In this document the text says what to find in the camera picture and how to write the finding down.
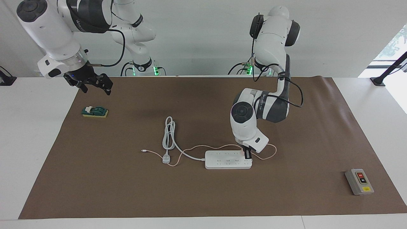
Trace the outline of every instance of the brown table cover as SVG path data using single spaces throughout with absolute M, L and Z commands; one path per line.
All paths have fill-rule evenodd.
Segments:
M 275 91 L 276 78 L 113 78 L 107 96 L 78 92 L 20 219 L 288 216 L 406 213 L 407 207 L 331 78 L 293 78 L 302 108 L 280 123 L 258 120 L 277 146 L 249 170 L 207 170 L 183 156 L 170 167 L 141 149 L 164 154 L 164 121 L 177 122 L 183 149 L 235 143 L 229 111 L 244 88 Z M 370 84 L 361 79 L 361 84 Z M 290 100 L 300 94 L 290 88 Z M 85 118 L 86 106 L 109 109 Z M 204 157 L 206 148 L 190 154 Z M 273 152 L 267 147 L 260 156 Z M 170 152 L 176 162 L 177 150 Z M 354 196 L 344 176 L 363 168 L 375 190 Z

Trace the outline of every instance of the white table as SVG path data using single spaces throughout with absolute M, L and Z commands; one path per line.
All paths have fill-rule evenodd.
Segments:
M 407 203 L 407 114 L 386 88 L 357 83 L 367 80 L 334 79 Z M 17 220 L 76 92 L 62 78 L 0 87 L 0 228 L 406 228 L 407 214 Z

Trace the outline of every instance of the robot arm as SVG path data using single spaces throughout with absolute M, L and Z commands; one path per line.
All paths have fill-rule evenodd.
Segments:
M 136 75 L 155 75 L 154 63 L 149 50 L 141 43 L 155 38 L 153 27 L 144 21 L 134 0 L 114 0 L 114 6 L 121 22 L 113 27 L 125 35 L 126 48 L 133 59 Z M 111 35 L 114 41 L 123 45 L 122 37 L 118 33 L 111 33 Z
M 105 17 L 104 12 L 107 10 L 102 10 L 102 8 L 107 8 L 110 12 L 111 1 L 110 6 L 109 0 L 82 0 L 79 2 L 76 0 L 63 2 L 62 0 L 58 3 L 61 7 L 59 13 L 63 18 L 47 0 L 24 0 L 17 7 L 21 25 L 31 38 L 46 51 L 46 55 L 38 62 L 39 70 L 45 78 L 63 76 L 71 86 L 80 88 L 84 93 L 88 90 L 86 84 L 89 84 L 103 89 L 107 95 L 110 95 L 112 81 L 106 74 L 97 75 L 89 66 L 87 55 L 73 37 L 72 30 L 91 33 L 106 32 L 110 27 L 111 18 L 109 21 L 108 16 Z M 88 15 L 89 20 L 94 16 L 98 22 L 91 25 L 79 15 Z M 71 22 L 71 28 L 64 19 Z
M 254 45 L 255 65 L 260 69 L 271 67 L 278 73 L 278 82 L 276 92 L 245 88 L 234 100 L 230 123 L 246 159 L 251 159 L 251 150 L 260 153 L 269 142 L 257 128 L 257 119 L 277 123 L 288 115 L 290 57 L 285 53 L 284 46 L 295 43 L 299 30 L 298 23 L 289 20 L 285 7 L 274 7 L 267 21 L 264 21 L 263 15 L 253 19 L 250 35 L 257 39 Z

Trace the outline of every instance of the white power strip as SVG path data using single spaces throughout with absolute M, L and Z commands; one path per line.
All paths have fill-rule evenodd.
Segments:
M 241 150 L 208 150 L 205 152 L 205 168 L 209 170 L 238 170 L 252 167 Z

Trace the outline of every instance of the gray control box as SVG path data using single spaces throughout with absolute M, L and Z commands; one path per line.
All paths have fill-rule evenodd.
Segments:
M 345 172 L 353 194 L 360 196 L 374 193 L 373 187 L 363 169 L 351 169 Z

